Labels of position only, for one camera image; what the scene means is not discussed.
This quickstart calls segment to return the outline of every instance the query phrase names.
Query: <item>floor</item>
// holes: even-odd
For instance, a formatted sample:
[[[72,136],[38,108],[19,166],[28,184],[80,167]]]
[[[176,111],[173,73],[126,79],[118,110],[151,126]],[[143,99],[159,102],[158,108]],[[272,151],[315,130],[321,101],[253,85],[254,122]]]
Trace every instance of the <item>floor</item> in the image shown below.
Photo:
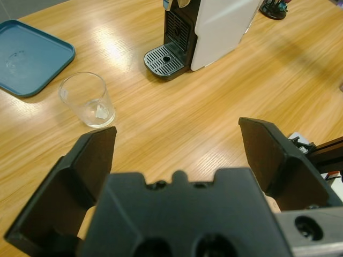
[[[0,23],[15,20],[67,0],[0,0]]]

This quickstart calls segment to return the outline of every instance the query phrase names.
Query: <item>clear glass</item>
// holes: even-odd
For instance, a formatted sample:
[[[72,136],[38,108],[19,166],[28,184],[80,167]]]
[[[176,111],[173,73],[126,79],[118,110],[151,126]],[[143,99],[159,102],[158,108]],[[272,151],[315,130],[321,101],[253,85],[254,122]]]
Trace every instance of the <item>clear glass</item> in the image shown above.
[[[89,127],[105,127],[115,117],[105,81],[92,72],[78,72],[60,85],[58,95]]]

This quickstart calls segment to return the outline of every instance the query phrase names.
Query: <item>screw hole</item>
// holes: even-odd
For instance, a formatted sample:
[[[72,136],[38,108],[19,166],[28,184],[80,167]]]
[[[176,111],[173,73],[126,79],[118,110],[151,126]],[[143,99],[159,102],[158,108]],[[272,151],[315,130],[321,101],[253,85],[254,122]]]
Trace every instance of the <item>screw hole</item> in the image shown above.
[[[160,189],[163,189],[167,186],[167,182],[165,182],[164,180],[160,180],[160,181],[157,181],[156,183],[152,184],[152,185],[148,185],[147,187],[150,189],[150,190],[160,190]]]
[[[154,238],[140,244],[133,257],[172,257],[172,251],[164,240]]]
[[[169,56],[163,57],[163,61],[165,61],[166,63],[168,63],[170,60],[171,58]]]
[[[319,241],[323,238],[323,230],[312,218],[299,216],[295,219],[295,226],[303,237],[311,241]]]
[[[202,183],[202,182],[195,182],[195,183],[193,184],[193,186],[194,186],[195,188],[207,188],[207,184],[206,184],[206,183]]]
[[[196,257],[236,257],[236,251],[225,237],[218,234],[206,235],[196,249]]]

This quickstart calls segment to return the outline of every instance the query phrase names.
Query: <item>teal plastic tray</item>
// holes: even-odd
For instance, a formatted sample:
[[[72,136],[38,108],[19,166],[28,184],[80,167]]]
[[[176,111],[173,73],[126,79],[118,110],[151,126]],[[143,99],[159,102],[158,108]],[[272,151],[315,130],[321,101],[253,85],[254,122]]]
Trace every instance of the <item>teal plastic tray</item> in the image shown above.
[[[0,24],[0,86],[14,95],[37,94],[75,57],[74,47],[17,20]]]

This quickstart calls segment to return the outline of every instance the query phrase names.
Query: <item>black object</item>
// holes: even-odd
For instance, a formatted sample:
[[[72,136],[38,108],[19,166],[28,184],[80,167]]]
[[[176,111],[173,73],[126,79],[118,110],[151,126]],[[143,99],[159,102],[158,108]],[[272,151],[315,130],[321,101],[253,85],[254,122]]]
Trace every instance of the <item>black object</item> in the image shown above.
[[[320,173],[343,170],[343,137],[317,146],[308,159]]]
[[[81,256],[292,256],[250,169],[220,169],[207,183],[177,171],[158,184],[110,174]]]
[[[162,46],[144,56],[145,66],[158,78],[172,80],[190,69],[198,36],[195,34],[200,0],[180,8],[173,1],[165,11],[165,34]]]
[[[287,4],[284,0],[264,0],[260,12],[273,20],[282,20],[287,14]]]
[[[307,157],[272,123],[240,118],[245,153],[261,189],[281,210],[343,206]]]
[[[5,239],[39,257],[338,256],[342,202],[319,171],[274,124],[239,123],[262,190],[283,210],[308,210],[274,216],[247,168],[220,169],[212,182],[193,183],[182,171],[171,184],[146,185],[139,173],[108,175],[116,136],[111,127],[82,135],[59,159]],[[317,154],[326,158],[320,150],[335,153],[332,146],[318,147]],[[83,242],[78,230],[98,198]],[[339,208],[321,208],[332,206]]]
[[[87,210],[111,171],[115,127],[82,135],[61,157],[5,235],[30,256],[76,256]]]

